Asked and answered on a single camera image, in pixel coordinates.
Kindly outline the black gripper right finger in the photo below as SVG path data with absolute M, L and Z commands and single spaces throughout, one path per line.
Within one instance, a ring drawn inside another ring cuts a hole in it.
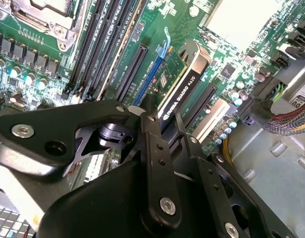
M 293 238 L 295 235 L 258 196 L 236 169 L 217 153 L 205 156 L 200 143 L 186 132 L 176 114 L 181 142 L 188 158 L 178 159 L 183 168 L 194 163 L 190 173 L 202 187 L 209 206 L 215 238 Z

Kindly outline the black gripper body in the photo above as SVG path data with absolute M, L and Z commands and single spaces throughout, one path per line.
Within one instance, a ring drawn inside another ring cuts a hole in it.
M 167 148 L 135 158 L 57 200 L 45 213 L 39 238 L 213 238 L 202 187 L 190 173 L 175 174 Z

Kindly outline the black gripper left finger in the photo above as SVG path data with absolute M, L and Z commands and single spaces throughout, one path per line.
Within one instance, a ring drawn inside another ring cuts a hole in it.
M 178 225 L 182 215 L 168 142 L 155 97 L 136 114 L 116 100 L 0 116 L 0 165 L 43 180 L 65 177 L 74 163 L 119 147 L 142 163 L 141 216 L 147 225 Z

